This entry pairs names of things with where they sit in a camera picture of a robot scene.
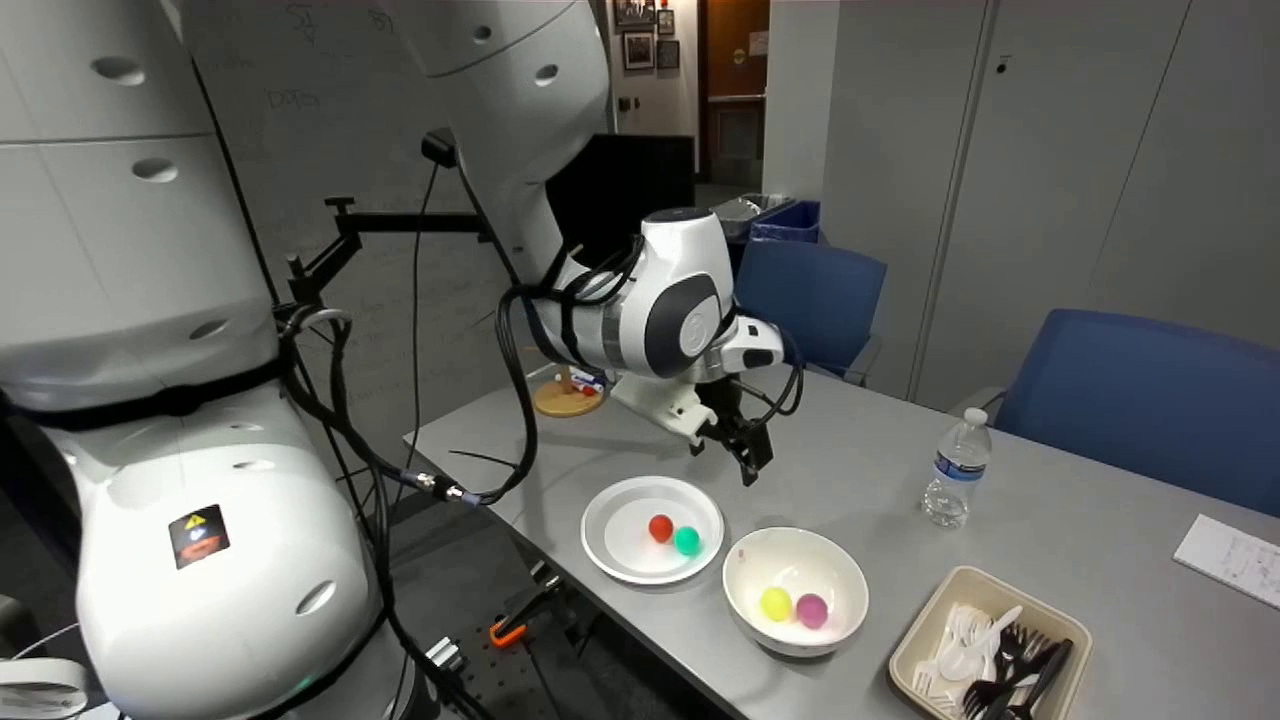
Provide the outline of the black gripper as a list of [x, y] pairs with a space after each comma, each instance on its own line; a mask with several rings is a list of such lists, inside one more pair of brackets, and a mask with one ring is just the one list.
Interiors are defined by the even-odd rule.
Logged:
[[714, 411], [714, 419], [703, 419], [699, 438], [743, 459], [743, 488], [751, 488], [772, 459], [767, 424], [743, 411], [743, 389], [736, 381], [699, 382], [694, 396]]

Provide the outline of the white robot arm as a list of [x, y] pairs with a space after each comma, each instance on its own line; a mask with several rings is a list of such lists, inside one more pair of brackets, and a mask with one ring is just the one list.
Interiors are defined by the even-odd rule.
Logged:
[[[547, 196], [599, 137], [588, 0], [418, 0], [407, 36], [543, 353], [685, 438], [725, 432], [713, 382], [783, 345], [736, 307], [714, 216], [651, 211], [596, 260]], [[331, 411], [291, 375], [322, 270], [256, 269], [161, 0], [0, 0], [0, 52], [0, 390], [78, 505], [87, 665], [125, 720], [315, 711], [397, 630], [378, 536], [306, 445]]]

